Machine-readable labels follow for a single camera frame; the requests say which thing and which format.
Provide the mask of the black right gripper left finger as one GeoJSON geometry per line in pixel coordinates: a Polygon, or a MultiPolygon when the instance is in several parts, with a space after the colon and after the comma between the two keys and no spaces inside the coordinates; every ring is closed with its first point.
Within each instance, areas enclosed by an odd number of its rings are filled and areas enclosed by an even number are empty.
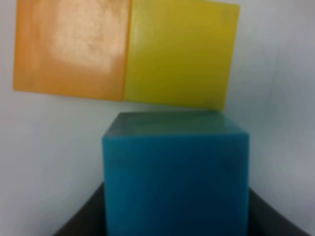
{"type": "Polygon", "coordinates": [[[104,184],[102,183],[56,236],[105,236],[104,184]]]}

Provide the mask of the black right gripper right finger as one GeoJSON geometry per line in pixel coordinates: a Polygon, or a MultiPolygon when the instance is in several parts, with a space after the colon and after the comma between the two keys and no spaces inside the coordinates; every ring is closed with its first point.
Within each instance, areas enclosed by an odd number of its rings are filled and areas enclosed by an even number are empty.
{"type": "Polygon", "coordinates": [[[250,189],[248,235],[308,236],[309,234],[278,213],[250,189]]]}

